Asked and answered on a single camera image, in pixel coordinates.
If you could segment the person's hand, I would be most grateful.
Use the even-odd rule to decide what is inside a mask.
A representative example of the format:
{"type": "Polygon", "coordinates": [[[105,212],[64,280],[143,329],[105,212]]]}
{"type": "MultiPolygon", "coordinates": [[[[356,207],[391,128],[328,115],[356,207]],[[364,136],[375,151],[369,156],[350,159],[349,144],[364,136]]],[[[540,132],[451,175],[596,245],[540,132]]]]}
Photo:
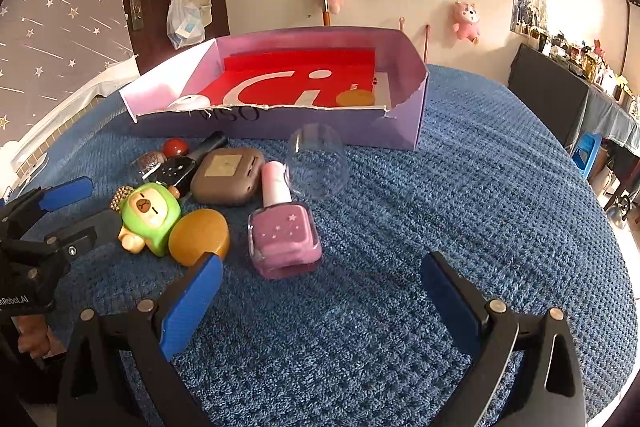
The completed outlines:
{"type": "Polygon", "coordinates": [[[18,332],[18,351],[28,353],[32,359],[54,357],[65,351],[43,315],[14,317],[13,323],[18,332]]]}

